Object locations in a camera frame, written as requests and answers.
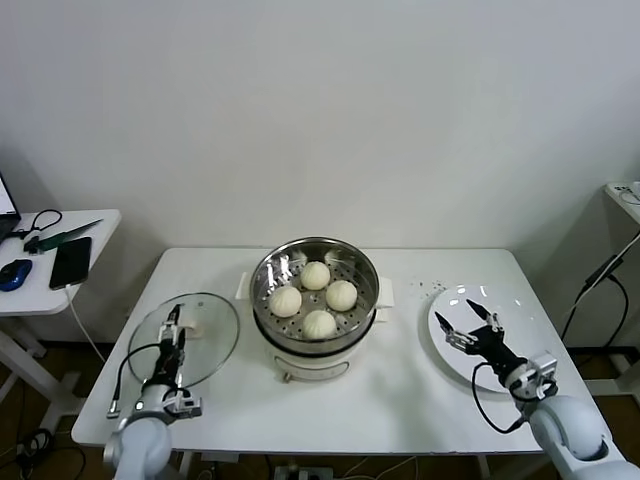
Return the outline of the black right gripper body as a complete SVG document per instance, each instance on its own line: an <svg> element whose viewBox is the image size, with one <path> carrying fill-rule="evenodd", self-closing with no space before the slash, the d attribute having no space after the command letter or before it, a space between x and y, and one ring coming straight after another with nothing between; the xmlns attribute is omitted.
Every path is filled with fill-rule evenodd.
<svg viewBox="0 0 640 480"><path fill-rule="evenodd" d="M528 362L504 343L503 331L494 332L490 326L483 326L472 331L471 335L476 338L471 354L487 361L496 375L509 375Z"/></svg>

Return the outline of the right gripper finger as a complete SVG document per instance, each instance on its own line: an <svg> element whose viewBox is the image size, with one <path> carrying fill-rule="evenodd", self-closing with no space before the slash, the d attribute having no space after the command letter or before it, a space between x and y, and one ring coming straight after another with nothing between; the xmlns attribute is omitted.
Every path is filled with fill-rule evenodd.
<svg viewBox="0 0 640 480"><path fill-rule="evenodd" d="M441 330L445 334L445 341L457 350L467 350L475 345L475 338L456 330L450 322L439 312L435 313Z"/></svg>
<svg viewBox="0 0 640 480"><path fill-rule="evenodd" d="M473 310L473 312L479 316L486 325L480 328L477 328L472 331L473 334L480 332L481 330L486 330L488 328L495 334L503 334L504 328L498 319L498 314L496 312L490 312L483 305L476 303L471 299L467 299L466 303Z"/></svg>

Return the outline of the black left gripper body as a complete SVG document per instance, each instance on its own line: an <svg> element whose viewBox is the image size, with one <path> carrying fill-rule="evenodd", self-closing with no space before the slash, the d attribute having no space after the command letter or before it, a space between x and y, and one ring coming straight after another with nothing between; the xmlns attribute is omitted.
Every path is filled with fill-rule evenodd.
<svg viewBox="0 0 640 480"><path fill-rule="evenodd" d="M160 353L153 370L153 384L177 386L177 376L184 362L185 352L169 343L160 345Z"/></svg>

